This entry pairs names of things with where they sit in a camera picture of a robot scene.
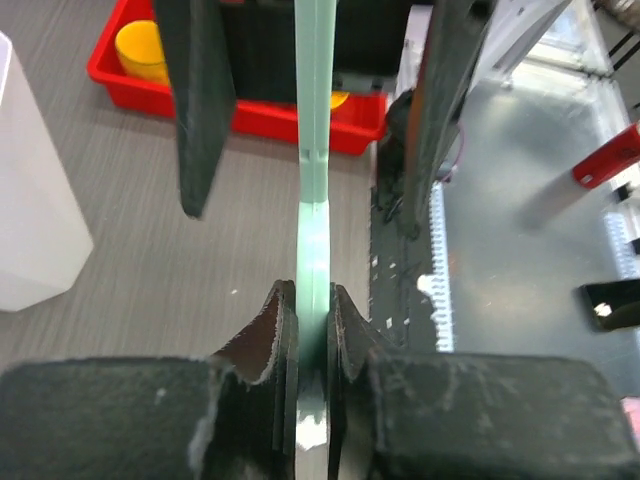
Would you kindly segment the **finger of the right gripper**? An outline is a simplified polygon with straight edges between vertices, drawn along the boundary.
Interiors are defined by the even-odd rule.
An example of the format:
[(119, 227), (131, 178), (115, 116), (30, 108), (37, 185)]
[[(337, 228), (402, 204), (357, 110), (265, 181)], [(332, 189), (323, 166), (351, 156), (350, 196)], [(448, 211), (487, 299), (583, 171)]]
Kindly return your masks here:
[(157, 0), (176, 112), (180, 202), (202, 217), (236, 106), (220, 3)]
[(436, 1), (408, 116), (402, 234), (419, 236), (421, 214), (489, 30), (493, 1)]

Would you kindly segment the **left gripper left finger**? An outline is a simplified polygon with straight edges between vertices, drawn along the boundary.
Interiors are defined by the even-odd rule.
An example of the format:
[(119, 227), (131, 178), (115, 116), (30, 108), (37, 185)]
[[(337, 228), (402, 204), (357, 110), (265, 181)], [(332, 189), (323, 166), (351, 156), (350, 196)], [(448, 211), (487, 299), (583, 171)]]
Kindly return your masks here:
[(298, 319), (277, 281), (207, 357), (25, 362), (1, 377), (5, 479), (291, 479)]

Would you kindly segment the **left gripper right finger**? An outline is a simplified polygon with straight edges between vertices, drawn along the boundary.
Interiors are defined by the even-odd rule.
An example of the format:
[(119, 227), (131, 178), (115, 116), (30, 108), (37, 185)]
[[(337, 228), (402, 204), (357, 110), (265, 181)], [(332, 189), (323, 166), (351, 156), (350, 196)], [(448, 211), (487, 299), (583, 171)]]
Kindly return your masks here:
[(639, 453), (604, 376), (575, 359), (395, 346), (332, 286), (331, 479), (635, 479)]

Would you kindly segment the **green plastic dustpan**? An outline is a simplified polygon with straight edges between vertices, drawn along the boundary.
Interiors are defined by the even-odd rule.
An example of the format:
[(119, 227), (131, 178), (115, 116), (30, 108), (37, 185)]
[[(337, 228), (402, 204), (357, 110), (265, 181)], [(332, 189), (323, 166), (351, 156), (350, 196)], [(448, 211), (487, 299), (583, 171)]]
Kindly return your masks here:
[(327, 443), (323, 370), (330, 310), (329, 136), (335, 1), (294, 3), (300, 199), (296, 257), (299, 390), (296, 446)]

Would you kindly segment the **white plastic trash bin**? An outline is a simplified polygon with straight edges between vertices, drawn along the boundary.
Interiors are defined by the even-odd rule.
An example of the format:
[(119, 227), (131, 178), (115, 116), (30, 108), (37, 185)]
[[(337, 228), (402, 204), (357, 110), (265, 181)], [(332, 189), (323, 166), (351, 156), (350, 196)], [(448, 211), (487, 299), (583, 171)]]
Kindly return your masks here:
[(1, 310), (68, 291), (94, 247), (11, 39), (1, 35)]

